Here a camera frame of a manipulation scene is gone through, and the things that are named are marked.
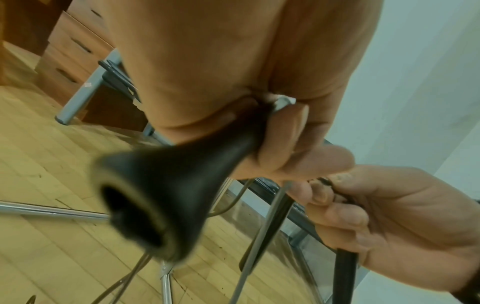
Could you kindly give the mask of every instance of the wooden floor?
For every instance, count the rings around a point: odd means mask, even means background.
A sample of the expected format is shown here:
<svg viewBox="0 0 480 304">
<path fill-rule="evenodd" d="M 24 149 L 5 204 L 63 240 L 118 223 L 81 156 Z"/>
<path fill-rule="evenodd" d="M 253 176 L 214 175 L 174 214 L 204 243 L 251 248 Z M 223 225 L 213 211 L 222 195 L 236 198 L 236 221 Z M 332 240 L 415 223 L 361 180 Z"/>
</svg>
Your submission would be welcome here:
<svg viewBox="0 0 480 304">
<path fill-rule="evenodd" d="M 154 145 L 139 133 L 54 121 L 60 108 L 33 84 L 34 72 L 11 54 L 0 87 L 0 200 L 104 211 L 87 181 L 98 155 Z M 217 206 L 232 200 L 227 193 Z M 0 303 L 89 304 L 142 255 L 107 224 L 0 215 Z M 173 272 L 173 301 L 223 304 L 240 276 L 238 263 L 262 218 L 244 204 L 210 219 L 194 254 Z M 152 261 L 121 301 L 162 303 L 159 264 Z M 313 303 L 283 235 L 249 277 L 246 304 Z"/>
</svg>

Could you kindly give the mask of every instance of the drawer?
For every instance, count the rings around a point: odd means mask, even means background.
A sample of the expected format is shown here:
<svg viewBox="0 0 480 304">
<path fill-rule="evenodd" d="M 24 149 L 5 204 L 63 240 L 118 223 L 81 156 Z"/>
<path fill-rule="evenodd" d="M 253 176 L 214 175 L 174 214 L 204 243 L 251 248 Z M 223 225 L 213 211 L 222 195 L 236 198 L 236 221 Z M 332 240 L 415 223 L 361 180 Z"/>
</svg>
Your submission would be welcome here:
<svg viewBox="0 0 480 304">
<path fill-rule="evenodd" d="M 90 74 L 53 46 L 35 68 L 36 85 L 59 104 L 66 104 Z"/>
<path fill-rule="evenodd" d="M 113 47 L 67 13 L 60 16 L 48 41 L 89 73 L 99 66 Z"/>
<path fill-rule="evenodd" d="M 66 12 L 100 38 L 113 45 L 110 33 L 95 0 L 73 0 Z"/>
</svg>

